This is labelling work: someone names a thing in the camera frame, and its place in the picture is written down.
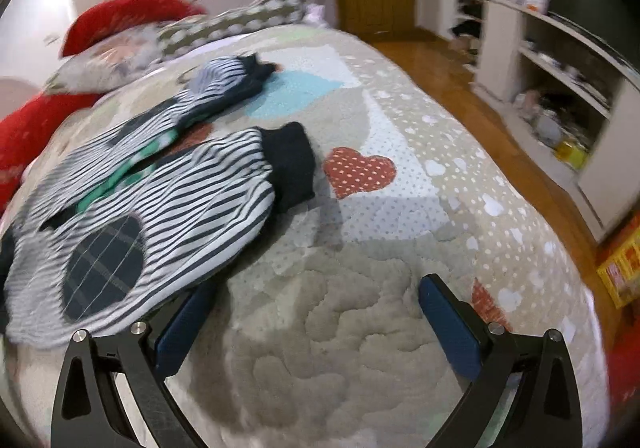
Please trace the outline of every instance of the green fabric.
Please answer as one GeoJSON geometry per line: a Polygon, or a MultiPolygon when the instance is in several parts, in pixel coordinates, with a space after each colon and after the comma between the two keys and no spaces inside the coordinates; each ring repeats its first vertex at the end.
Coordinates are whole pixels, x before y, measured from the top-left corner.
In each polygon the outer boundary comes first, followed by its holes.
{"type": "Polygon", "coordinates": [[[136,154],[132,155],[129,159],[127,159],[122,165],[120,165],[115,172],[113,172],[107,180],[100,183],[96,188],[91,190],[86,196],[84,196],[76,205],[76,213],[84,212],[89,205],[97,199],[102,197],[108,197],[122,186],[128,186],[130,184],[137,183],[143,177],[150,174],[153,170],[147,172],[142,175],[142,172],[146,172],[148,167],[145,170],[134,173],[129,177],[126,177],[123,180],[123,177],[126,173],[131,170],[131,168],[135,167],[140,161],[146,159],[156,152],[161,151],[167,146],[171,145],[178,137],[178,132],[175,130],[170,130],[165,133],[162,133],[160,136],[156,136],[156,138],[152,139],[148,144],[145,145],[143,149],[138,151],[136,154]]]}

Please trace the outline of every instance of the blue heart pattern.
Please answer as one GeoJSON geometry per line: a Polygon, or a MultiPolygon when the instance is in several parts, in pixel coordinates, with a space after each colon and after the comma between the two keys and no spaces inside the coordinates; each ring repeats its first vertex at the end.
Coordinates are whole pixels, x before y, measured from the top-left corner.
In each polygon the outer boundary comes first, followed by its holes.
{"type": "Polygon", "coordinates": [[[340,86],[342,82],[304,71],[283,71],[271,75],[262,93],[249,102],[245,112],[252,118],[289,116],[340,86]]]}

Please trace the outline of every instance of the pillow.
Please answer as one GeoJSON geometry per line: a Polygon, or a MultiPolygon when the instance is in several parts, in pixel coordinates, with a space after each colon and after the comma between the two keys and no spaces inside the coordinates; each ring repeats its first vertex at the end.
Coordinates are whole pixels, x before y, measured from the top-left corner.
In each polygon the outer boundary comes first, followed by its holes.
{"type": "Polygon", "coordinates": [[[204,44],[270,26],[302,22],[306,0],[257,0],[218,16],[182,19],[158,34],[162,60],[172,60],[204,44]]]}
{"type": "Polygon", "coordinates": [[[60,124],[91,107],[99,94],[38,94],[0,121],[0,215],[20,185],[24,169],[44,150],[60,124]]]}
{"type": "Polygon", "coordinates": [[[47,80],[46,94],[106,93],[145,75],[160,62],[159,23],[130,28],[72,56],[47,80]]]}
{"type": "Polygon", "coordinates": [[[207,11],[187,0],[110,0],[89,8],[69,31],[60,56],[82,53],[103,38],[140,24],[179,21],[207,11]]]}

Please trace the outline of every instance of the plaid patch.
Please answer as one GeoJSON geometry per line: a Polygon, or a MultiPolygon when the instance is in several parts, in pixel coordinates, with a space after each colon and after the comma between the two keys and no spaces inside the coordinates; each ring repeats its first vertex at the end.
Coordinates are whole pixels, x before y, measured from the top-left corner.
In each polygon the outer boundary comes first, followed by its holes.
{"type": "Polygon", "coordinates": [[[77,321],[123,300],[144,265],[142,227],[128,215],[90,234],[71,253],[62,289],[65,319],[77,321]]]}

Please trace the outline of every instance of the metal screw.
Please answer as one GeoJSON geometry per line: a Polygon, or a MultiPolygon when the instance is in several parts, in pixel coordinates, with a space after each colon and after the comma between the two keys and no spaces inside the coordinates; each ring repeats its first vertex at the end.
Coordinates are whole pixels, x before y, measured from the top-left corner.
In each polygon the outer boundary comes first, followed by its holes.
{"type": "Polygon", "coordinates": [[[547,333],[549,335],[549,338],[551,338],[554,342],[562,341],[562,333],[559,332],[558,329],[549,329],[547,333]]]}
{"type": "Polygon", "coordinates": [[[501,334],[504,334],[504,325],[499,324],[498,322],[491,322],[489,324],[489,332],[496,336],[500,336],[501,334]]]}
{"type": "Polygon", "coordinates": [[[146,331],[146,323],[135,322],[133,325],[131,325],[130,331],[135,335],[140,335],[146,331]]]}
{"type": "Polygon", "coordinates": [[[73,338],[74,342],[80,343],[82,340],[86,338],[86,331],[84,329],[76,331],[74,332],[74,335],[71,336],[71,338],[73,338]]]}

